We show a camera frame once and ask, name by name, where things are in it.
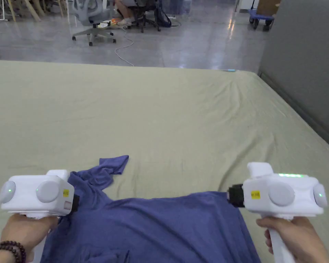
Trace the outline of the person's right hand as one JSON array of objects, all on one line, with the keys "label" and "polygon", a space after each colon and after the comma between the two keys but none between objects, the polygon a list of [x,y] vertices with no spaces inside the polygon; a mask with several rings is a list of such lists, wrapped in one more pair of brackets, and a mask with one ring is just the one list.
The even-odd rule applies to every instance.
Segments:
[{"label": "person's right hand", "polygon": [[259,227],[265,228],[266,245],[274,253],[270,230],[275,230],[296,263],[329,263],[329,253],[313,225],[306,217],[294,217],[292,221],[283,218],[264,217],[256,220]]}]

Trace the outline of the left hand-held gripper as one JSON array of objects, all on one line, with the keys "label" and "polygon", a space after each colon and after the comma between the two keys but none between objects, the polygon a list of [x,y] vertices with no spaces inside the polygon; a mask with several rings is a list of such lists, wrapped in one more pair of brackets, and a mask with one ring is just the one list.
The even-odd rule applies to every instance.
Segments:
[{"label": "left hand-held gripper", "polygon": [[[67,170],[49,170],[44,175],[10,177],[0,190],[1,209],[28,218],[64,217],[78,211],[80,198],[69,183]],[[3,263],[40,263],[48,235],[34,248],[34,259],[27,261],[23,246],[15,241],[0,241]]]}]

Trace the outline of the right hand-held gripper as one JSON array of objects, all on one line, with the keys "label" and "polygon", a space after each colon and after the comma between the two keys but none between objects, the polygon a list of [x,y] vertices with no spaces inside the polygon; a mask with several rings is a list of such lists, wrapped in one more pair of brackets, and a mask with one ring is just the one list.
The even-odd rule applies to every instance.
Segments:
[{"label": "right hand-held gripper", "polygon": [[315,177],[275,173],[266,162],[250,162],[247,168],[250,177],[227,191],[227,200],[234,207],[287,221],[324,213],[327,196]]}]

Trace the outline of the person's left hand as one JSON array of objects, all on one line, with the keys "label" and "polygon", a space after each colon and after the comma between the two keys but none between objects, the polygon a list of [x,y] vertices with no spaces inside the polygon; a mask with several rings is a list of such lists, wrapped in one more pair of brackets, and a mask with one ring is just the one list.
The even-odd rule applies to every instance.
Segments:
[{"label": "person's left hand", "polygon": [[0,241],[15,241],[25,249],[27,261],[34,259],[34,248],[42,242],[49,231],[56,228],[58,217],[41,219],[28,218],[24,215],[12,215],[4,226]]}]

